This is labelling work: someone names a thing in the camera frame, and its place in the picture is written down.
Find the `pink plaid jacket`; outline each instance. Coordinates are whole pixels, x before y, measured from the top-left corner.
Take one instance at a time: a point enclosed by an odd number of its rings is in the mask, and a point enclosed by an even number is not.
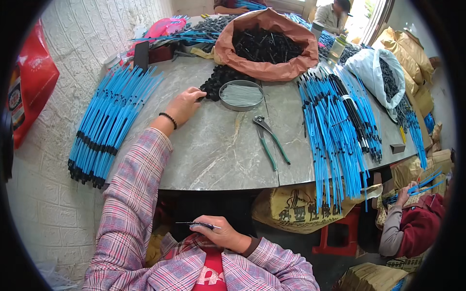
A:
[[[168,138],[148,128],[131,147],[104,193],[96,253],[84,290],[191,290],[213,245],[195,233],[177,243],[168,233],[162,256],[144,268],[162,171],[173,151]],[[225,283],[232,290],[319,290],[312,265],[299,254],[262,239],[249,256],[222,253]]]

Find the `black bead bracelet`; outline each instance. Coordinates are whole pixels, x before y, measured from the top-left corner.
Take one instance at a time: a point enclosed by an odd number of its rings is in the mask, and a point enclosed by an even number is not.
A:
[[[165,116],[165,117],[168,117],[168,119],[170,119],[171,122],[173,122],[173,125],[175,126],[175,129],[178,128],[178,125],[176,124],[176,121],[173,119],[173,117],[171,117],[170,115],[166,114],[165,112],[160,112],[160,113],[158,114],[158,116],[161,116],[161,115],[163,115],[163,116]]]

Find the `round metal tray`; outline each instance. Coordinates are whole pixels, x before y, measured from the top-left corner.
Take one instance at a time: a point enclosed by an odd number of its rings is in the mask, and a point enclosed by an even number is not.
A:
[[[222,91],[223,89],[225,89],[228,85],[240,85],[240,86],[247,86],[247,87],[256,87],[256,88],[259,88],[260,92],[262,93],[262,99],[254,104],[254,105],[248,105],[248,106],[236,106],[236,105],[231,105],[227,102],[225,102],[223,99],[222,99]],[[251,82],[251,81],[246,81],[246,80],[233,80],[233,81],[229,81],[225,84],[223,84],[222,87],[220,87],[220,90],[219,90],[219,96],[220,96],[220,102],[223,104],[223,106],[225,106],[226,108],[230,109],[230,110],[234,110],[234,111],[249,111],[251,109],[254,109],[254,108],[257,108],[259,106],[259,104],[264,100],[264,90],[262,90],[262,87],[257,85],[256,83],[254,82]]]

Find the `beige shirt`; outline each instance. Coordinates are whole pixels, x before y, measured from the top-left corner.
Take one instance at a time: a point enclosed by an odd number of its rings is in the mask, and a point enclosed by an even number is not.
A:
[[[338,19],[333,12],[333,4],[319,6],[315,13],[314,21],[320,22],[324,25],[324,29],[331,34],[340,34],[343,29],[343,22]]]

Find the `brown sleeve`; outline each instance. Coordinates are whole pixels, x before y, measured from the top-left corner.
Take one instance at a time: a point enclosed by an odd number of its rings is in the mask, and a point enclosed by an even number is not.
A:
[[[247,250],[241,255],[243,257],[250,256],[257,249],[257,246],[259,246],[259,244],[260,244],[260,238],[251,237],[251,244],[249,245]]]
[[[228,0],[214,0],[213,1],[213,8],[215,9],[217,6],[222,6],[222,7],[227,7],[228,6]]]

